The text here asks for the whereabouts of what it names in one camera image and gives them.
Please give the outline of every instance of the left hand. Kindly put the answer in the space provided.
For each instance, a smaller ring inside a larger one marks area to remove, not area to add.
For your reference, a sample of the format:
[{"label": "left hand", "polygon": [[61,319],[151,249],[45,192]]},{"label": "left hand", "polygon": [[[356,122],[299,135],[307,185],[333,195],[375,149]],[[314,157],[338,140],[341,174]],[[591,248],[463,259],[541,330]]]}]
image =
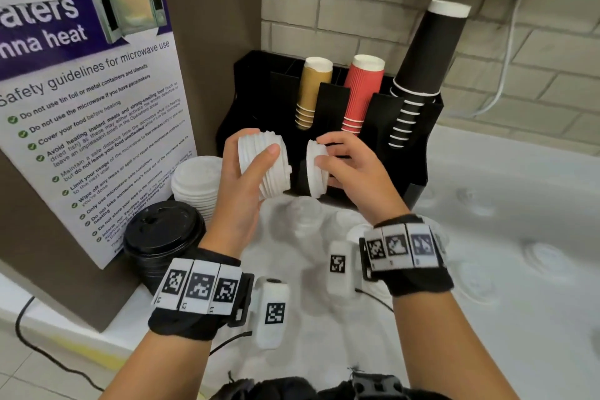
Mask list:
[{"label": "left hand", "polygon": [[252,239],[262,204],[259,185],[280,154],[278,144],[268,146],[242,174],[238,139],[255,133],[259,133],[258,128],[245,128],[225,141],[217,205],[200,241],[201,248],[239,258]]}]

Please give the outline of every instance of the black cup organizer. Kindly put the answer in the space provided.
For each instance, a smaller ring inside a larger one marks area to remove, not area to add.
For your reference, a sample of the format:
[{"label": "black cup organizer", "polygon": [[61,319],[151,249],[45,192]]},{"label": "black cup organizer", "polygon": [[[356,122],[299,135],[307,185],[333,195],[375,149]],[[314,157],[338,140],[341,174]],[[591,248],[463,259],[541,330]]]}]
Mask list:
[{"label": "black cup organizer", "polygon": [[[341,130],[350,97],[344,87],[348,68],[334,66],[331,84],[322,83],[310,129],[296,127],[295,112],[304,60],[251,51],[233,66],[236,97],[217,131],[217,150],[223,154],[225,140],[242,128],[259,128],[281,135],[286,143],[292,172],[291,191],[309,195],[306,178],[306,147],[309,139]],[[426,103],[403,148],[388,145],[404,98],[390,95],[393,78],[385,76],[381,93],[373,94],[361,133],[358,135],[385,166],[396,190],[412,208],[427,185],[427,139],[443,109],[441,97]],[[325,202],[351,206],[346,194],[329,187]]]}]

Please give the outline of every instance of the microwave image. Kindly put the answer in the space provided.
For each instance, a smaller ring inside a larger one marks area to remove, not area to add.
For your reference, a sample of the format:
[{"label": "microwave image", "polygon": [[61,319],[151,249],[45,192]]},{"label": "microwave image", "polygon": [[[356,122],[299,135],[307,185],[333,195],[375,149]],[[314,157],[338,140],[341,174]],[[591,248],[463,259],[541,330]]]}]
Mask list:
[{"label": "microwave image", "polygon": [[167,25],[163,0],[92,0],[106,41]]}]

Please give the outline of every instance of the white brick wall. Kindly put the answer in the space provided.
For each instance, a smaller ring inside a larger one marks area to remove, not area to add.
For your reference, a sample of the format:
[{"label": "white brick wall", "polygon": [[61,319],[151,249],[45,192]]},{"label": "white brick wall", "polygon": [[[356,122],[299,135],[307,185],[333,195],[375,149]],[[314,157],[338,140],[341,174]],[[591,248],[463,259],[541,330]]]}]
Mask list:
[{"label": "white brick wall", "polygon": [[[356,53],[400,66],[430,0],[263,0],[262,48],[348,65]],[[448,71],[439,123],[600,156],[600,0],[523,0],[505,97],[494,93],[512,0],[454,0],[472,11]]]}]

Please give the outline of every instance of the forearm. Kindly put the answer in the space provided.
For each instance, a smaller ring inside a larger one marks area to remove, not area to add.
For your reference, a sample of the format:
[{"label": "forearm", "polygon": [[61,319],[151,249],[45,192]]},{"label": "forearm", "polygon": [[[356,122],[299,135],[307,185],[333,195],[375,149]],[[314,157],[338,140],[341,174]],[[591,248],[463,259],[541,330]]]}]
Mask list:
[{"label": "forearm", "polygon": [[193,400],[211,342],[148,332],[101,400]]},{"label": "forearm", "polygon": [[450,292],[394,299],[410,387],[452,400],[518,400]]}]

